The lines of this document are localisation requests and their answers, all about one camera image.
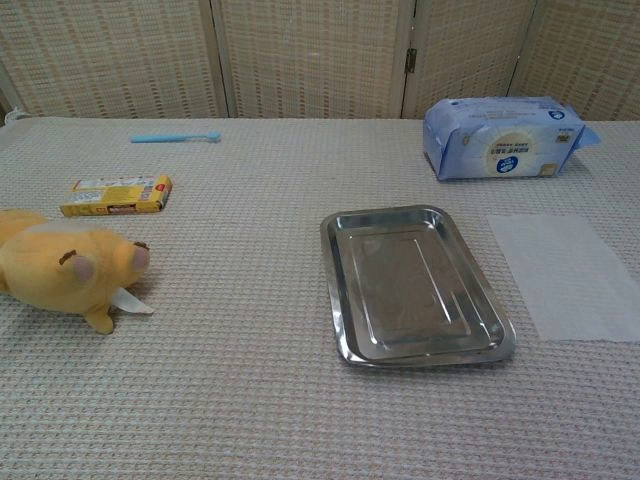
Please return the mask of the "light blue toothbrush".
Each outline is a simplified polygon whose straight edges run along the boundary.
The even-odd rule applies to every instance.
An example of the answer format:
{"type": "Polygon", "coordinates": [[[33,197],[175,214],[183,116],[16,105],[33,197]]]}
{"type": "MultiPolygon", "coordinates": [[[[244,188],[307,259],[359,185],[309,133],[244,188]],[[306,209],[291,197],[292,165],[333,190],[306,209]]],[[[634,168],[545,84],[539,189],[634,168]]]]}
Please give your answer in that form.
{"type": "Polygon", "coordinates": [[[153,134],[134,135],[130,138],[131,143],[184,143],[192,141],[206,141],[217,143],[221,140],[221,133],[217,131],[202,134],[153,134]]]}

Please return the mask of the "yellow plush toy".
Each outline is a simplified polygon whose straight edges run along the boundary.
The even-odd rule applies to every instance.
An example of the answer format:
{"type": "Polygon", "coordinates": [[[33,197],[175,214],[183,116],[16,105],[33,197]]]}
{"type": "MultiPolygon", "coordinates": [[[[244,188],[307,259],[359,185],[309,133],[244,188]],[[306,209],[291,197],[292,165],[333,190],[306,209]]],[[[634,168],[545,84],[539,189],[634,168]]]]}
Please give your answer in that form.
{"type": "Polygon", "coordinates": [[[149,247],[90,224],[54,222],[27,210],[0,211],[0,292],[37,308],[77,314],[110,334],[109,311],[153,309],[128,291],[146,272],[149,247]]]}

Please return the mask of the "stainless steel tray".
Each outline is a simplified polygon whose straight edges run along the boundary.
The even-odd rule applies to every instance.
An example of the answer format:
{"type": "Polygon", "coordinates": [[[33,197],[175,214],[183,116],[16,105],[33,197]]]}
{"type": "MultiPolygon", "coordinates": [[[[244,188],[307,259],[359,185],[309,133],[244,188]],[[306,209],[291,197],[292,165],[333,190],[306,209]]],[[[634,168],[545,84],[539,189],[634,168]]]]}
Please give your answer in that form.
{"type": "Polygon", "coordinates": [[[337,350],[351,365],[502,361],[516,332],[455,222],[428,205],[345,211],[320,227],[337,350]]]}

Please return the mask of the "blue wet wipes pack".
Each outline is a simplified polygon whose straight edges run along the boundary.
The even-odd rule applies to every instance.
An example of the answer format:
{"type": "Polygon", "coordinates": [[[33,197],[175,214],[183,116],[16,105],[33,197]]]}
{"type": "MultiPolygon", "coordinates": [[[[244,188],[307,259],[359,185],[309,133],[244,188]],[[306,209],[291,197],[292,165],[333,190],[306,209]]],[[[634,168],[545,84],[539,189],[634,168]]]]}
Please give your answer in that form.
{"type": "Polygon", "coordinates": [[[549,96],[443,99],[425,112],[423,152],[439,180],[553,177],[600,138],[549,96]]]}

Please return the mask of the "white paper sheet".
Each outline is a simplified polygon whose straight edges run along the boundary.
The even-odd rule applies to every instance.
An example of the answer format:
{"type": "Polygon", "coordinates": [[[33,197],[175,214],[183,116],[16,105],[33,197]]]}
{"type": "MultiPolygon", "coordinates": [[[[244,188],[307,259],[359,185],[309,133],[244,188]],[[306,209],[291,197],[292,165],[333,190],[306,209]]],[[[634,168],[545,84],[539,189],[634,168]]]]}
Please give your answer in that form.
{"type": "Polygon", "coordinates": [[[490,215],[540,337],[640,343],[640,283],[576,215],[490,215]]]}

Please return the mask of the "beige woven tablecloth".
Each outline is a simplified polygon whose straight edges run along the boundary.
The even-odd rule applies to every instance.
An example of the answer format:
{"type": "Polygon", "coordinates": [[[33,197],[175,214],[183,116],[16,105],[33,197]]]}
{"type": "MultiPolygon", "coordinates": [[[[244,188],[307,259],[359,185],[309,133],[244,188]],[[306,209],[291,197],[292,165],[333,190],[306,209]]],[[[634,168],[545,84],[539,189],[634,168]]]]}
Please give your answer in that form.
{"type": "Polygon", "coordinates": [[[108,336],[0,295],[0,480],[640,480],[640,344],[547,342],[490,215],[579,215],[640,283],[640,121],[562,175],[437,181],[417,120],[26,118],[0,128],[0,209],[55,218],[80,179],[166,174],[151,316],[108,336]],[[202,134],[217,143],[130,142],[202,134]],[[369,369],[338,355],[320,225],[428,204],[512,320],[506,362],[369,369]]]}

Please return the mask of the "bamboo folding screen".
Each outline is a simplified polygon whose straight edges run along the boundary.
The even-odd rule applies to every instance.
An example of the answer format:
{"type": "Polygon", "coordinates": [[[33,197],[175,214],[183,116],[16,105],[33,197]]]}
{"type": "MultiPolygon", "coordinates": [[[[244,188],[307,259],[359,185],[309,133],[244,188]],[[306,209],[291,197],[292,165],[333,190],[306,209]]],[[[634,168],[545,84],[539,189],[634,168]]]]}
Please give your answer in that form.
{"type": "Polygon", "coordinates": [[[417,119],[485,96],[640,120],[640,0],[0,0],[0,122],[417,119]]]}

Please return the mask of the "yellow cardboard box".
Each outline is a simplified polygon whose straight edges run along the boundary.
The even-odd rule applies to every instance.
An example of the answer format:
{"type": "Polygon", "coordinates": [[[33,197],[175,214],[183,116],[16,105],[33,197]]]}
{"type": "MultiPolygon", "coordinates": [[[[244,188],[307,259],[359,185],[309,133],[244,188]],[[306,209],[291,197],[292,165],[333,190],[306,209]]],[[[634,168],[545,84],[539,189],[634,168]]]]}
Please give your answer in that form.
{"type": "Polygon", "coordinates": [[[60,205],[65,217],[156,213],[173,187],[168,175],[79,180],[60,205]]]}

